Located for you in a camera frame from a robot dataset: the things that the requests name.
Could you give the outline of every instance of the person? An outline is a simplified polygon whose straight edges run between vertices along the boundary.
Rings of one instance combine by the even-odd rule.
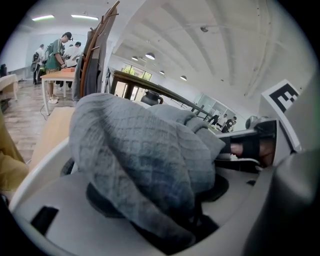
[[[55,40],[49,49],[49,58],[46,62],[46,73],[54,73],[63,69],[66,64],[62,58],[63,55],[63,43],[67,43],[72,38],[70,32],[64,33],[61,38]],[[49,94],[48,103],[56,104],[58,103],[58,97],[54,95],[54,83],[55,81],[48,81],[47,91]]]
[[[229,128],[229,132],[233,132],[237,121],[233,121],[231,128]]]
[[[44,45],[41,44],[40,47],[35,51],[35,53],[38,54],[38,61],[36,63],[36,68],[33,72],[33,84],[36,85],[38,83],[38,72],[39,68],[42,65],[42,61],[45,57],[45,52],[44,52]]]
[[[228,133],[230,131],[230,128],[234,125],[234,121],[237,120],[237,117],[234,116],[232,119],[228,119],[225,122],[225,126],[222,128],[221,132]]]
[[[64,52],[65,56],[65,63],[68,68],[75,68],[77,66],[76,59],[81,56],[81,50],[80,50],[81,42],[76,42],[74,46],[70,46],[67,48]],[[66,82],[68,85],[68,89],[70,90],[72,86],[72,82]],[[64,81],[60,82],[59,90],[62,91],[62,87],[64,86]]]
[[[209,122],[209,124],[211,126],[215,126],[216,125],[216,123],[219,120],[219,115],[220,115],[219,110],[214,111],[213,116],[208,120],[208,122]]]
[[[224,114],[223,117],[219,117],[218,122],[216,123],[216,126],[220,127],[222,129],[222,127],[225,125],[225,123],[227,122],[227,114]]]

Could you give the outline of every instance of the cardboard box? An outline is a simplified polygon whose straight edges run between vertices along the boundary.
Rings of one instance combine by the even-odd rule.
[[[67,68],[61,69],[61,71],[63,72],[75,72],[75,70],[76,70],[75,67],[67,67]]]

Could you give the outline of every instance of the gray towel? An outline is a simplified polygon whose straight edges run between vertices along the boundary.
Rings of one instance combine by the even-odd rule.
[[[145,109],[111,94],[88,95],[76,105],[69,144],[79,171],[121,214],[161,239],[187,246],[195,236],[170,216],[193,218],[195,196],[213,188],[213,156],[225,144],[206,133],[192,112],[170,108],[166,118],[160,108]]]

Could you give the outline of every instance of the table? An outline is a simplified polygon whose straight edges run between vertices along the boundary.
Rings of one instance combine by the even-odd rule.
[[[10,94],[13,93],[14,99],[17,101],[17,91],[18,91],[18,78],[16,74],[9,74],[0,77],[0,91],[3,94],[0,96],[0,100],[10,98]]]
[[[30,172],[51,150],[69,136],[70,121],[75,109],[69,106],[54,108],[35,145],[29,164]]]
[[[184,97],[181,97],[179,94],[176,94],[175,92],[159,85],[159,84],[155,84],[153,82],[149,82],[145,79],[139,78],[137,76],[134,76],[132,74],[128,74],[119,70],[115,70],[113,72],[113,81],[111,84],[111,90],[110,93],[111,94],[115,94],[116,91],[116,87],[117,87],[117,83],[118,82],[122,82],[127,84],[126,90],[125,90],[125,94],[124,94],[124,98],[130,100],[131,98],[131,94],[136,87],[139,88],[143,88],[143,89],[148,89],[148,90],[152,90],[153,92],[156,92],[160,95],[164,95],[166,97],[169,97],[173,100],[176,100],[178,102],[181,102],[189,107],[192,108],[193,110],[198,110],[204,114],[206,114],[206,117],[209,116],[211,117],[212,115],[209,114],[208,112],[204,111],[202,108],[198,107],[197,105],[193,104],[191,101],[187,100]]]
[[[208,125],[208,128],[209,128],[209,130],[211,131],[211,132],[213,132],[214,134],[222,134],[222,132],[220,131],[220,130],[218,130],[218,128],[217,127],[215,127],[215,126],[211,126],[211,125]]]
[[[66,97],[67,94],[67,84],[66,82],[73,82],[75,78],[75,72],[63,72],[63,71],[58,71],[55,73],[50,73],[50,74],[45,74],[41,76],[42,79],[42,97],[43,97],[43,102],[44,102],[44,107],[47,116],[49,116],[49,110],[48,110],[48,102],[46,99],[46,88],[45,88],[45,83],[47,81],[64,81],[64,86],[63,86],[63,97]]]

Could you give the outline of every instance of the window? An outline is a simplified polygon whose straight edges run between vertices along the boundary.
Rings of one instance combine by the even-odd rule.
[[[121,71],[147,81],[150,81],[152,76],[152,74],[148,73],[147,71],[127,63],[125,63],[125,66],[121,69]]]

